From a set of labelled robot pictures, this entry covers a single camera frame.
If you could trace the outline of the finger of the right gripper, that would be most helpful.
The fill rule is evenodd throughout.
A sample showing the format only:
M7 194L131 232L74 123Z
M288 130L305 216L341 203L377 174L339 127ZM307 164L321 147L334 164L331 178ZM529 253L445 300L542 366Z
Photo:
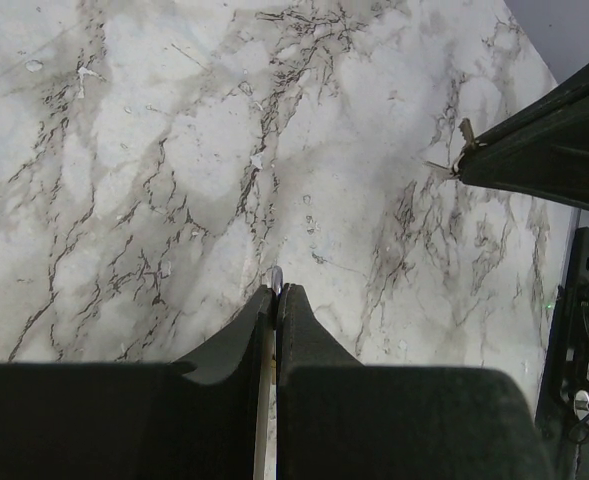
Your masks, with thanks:
M479 135L456 177L589 210L589 64Z

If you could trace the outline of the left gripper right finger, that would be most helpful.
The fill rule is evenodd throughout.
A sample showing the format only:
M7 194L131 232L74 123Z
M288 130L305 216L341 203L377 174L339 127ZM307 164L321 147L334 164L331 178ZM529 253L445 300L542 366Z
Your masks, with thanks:
M277 313L280 479L549 479L517 384L483 368L363 365L303 287Z

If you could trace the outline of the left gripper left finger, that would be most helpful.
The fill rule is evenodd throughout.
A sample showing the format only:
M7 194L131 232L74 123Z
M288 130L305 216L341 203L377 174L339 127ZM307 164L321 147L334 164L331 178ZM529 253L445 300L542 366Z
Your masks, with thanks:
M0 364L0 479L259 479L273 292L172 362Z

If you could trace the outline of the small brass padlock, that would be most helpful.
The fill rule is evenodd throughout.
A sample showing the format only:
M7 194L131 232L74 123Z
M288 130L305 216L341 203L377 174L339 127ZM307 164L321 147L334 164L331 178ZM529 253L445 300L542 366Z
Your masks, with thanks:
M274 479L276 465L276 337L283 271L274 266L267 281L267 306L261 311L262 335L254 448L254 479Z

